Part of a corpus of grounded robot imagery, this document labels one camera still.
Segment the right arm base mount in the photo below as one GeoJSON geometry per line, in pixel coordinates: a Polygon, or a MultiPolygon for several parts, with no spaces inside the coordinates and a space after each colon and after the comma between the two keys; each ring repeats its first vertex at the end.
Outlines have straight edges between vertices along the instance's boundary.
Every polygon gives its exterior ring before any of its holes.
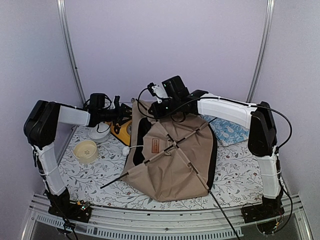
{"type": "Polygon", "coordinates": [[[277,217],[284,213],[285,210],[279,198],[271,199],[264,196],[262,203],[246,203],[241,208],[241,214],[246,224],[277,217]]]}

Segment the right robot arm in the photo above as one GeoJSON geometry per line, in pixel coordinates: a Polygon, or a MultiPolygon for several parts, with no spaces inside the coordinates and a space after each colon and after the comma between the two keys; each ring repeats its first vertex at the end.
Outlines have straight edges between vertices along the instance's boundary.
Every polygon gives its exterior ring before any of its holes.
{"type": "Polygon", "coordinates": [[[147,90],[156,98],[148,113],[163,119],[176,113],[217,117],[249,130],[247,147],[256,157],[262,178],[263,196],[258,213],[269,218],[281,205],[283,190],[279,183],[281,166],[278,157],[277,129],[267,102],[240,102],[214,95],[205,90],[189,92],[180,76],[161,83],[150,83],[147,90]]]}

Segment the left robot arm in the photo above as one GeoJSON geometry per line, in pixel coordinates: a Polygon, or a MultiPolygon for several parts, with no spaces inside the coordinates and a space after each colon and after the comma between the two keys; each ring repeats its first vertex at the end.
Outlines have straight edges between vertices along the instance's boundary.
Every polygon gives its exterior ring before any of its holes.
{"type": "Polygon", "coordinates": [[[104,143],[112,126],[132,117],[132,107],[119,100],[118,95],[110,99],[104,93],[93,93],[82,108],[38,100],[24,124],[23,132],[33,149],[34,165],[43,178],[51,204],[63,217],[70,217],[75,210],[58,171],[54,151],[57,126],[59,123],[85,126],[90,129],[90,141],[104,143]]]}

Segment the beige pet tent fabric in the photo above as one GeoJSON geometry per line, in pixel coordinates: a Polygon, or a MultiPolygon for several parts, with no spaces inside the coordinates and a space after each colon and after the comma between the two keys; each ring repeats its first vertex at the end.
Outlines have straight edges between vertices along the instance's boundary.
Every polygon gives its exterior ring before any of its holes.
{"type": "Polygon", "coordinates": [[[186,154],[200,176],[211,189],[215,178],[218,141],[211,128],[205,127],[199,133],[172,148],[169,152],[144,165],[172,144],[208,123],[194,114],[154,120],[146,117],[151,103],[134,101],[132,104],[132,126],[130,144],[132,148],[122,173],[130,172],[122,181],[158,202],[169,202],[204,197],[207,190],[183,158],[186,154]]]}

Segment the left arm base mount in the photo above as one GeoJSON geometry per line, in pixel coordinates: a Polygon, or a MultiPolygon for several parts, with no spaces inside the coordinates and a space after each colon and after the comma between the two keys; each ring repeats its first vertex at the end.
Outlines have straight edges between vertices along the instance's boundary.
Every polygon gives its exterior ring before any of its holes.
{"type": "Polygon", "coordinates": [[[48,191],[45,194],[50,201],[49,214],[82,223],[89,222],[92,209],[90,207],[83,209],[82,205],[70,202],[70,194],[67,189],[60,195],[54,195],[48,191]]]}

